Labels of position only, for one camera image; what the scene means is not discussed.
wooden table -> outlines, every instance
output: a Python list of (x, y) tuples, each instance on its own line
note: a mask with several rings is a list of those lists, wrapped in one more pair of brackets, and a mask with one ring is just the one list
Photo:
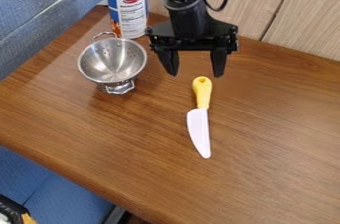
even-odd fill
[[(220, 78), (206, 52), (183, 52), (177, 77), (149, 52), (137, 89), (108, 95), (76, 59), (109, 27), (96, 7), (1, 82), (2, 145), (152, 223), (340, 223), (340, 63), (241, 38)], [(185, 124), (199, 75), (209, 160)]]

white knife blade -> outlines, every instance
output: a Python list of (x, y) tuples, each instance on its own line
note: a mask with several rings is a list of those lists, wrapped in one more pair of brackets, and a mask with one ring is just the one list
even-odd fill
[(197, 77), (193, 81), (197, 108), (187, 113), (187, 127), (191, 141), (203, 158), (210, 158), (210, 139), (208, 124), (208, 107), (212, 82), (207, 77)]
[(203, 158), (211, 156), (207, 109), (192, 109), (187, 114), (191, 141)]

robotic arm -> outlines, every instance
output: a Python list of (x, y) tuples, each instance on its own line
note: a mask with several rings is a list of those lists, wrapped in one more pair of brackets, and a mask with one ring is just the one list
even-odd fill
[(213, 8), (207, 0), (164, 0), (170, 20), (146, 29), (151, 48), (166, 71), (175, 76), (179, 67), (179, 50), (208, 50), (214, 76), (223, 74), (227, 55), (238, 47), (238, 27), (212, 18), (207, 7), (221, 11), (228, 0)]

yellow knife handle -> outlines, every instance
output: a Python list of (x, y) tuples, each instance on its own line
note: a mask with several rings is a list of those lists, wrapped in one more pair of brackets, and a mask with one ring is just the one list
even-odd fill
[(208, 77), (197, 77), (193, 81), (193, 90), (196, 94), (197, 107), (207, 109), (209, 107), (212, 81)]

blue chair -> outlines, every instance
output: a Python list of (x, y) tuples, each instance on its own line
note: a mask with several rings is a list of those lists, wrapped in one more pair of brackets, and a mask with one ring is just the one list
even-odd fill
[(42, 224), (100, 224), (114, 205), (23, 157), (0, 148), (0, 194)]

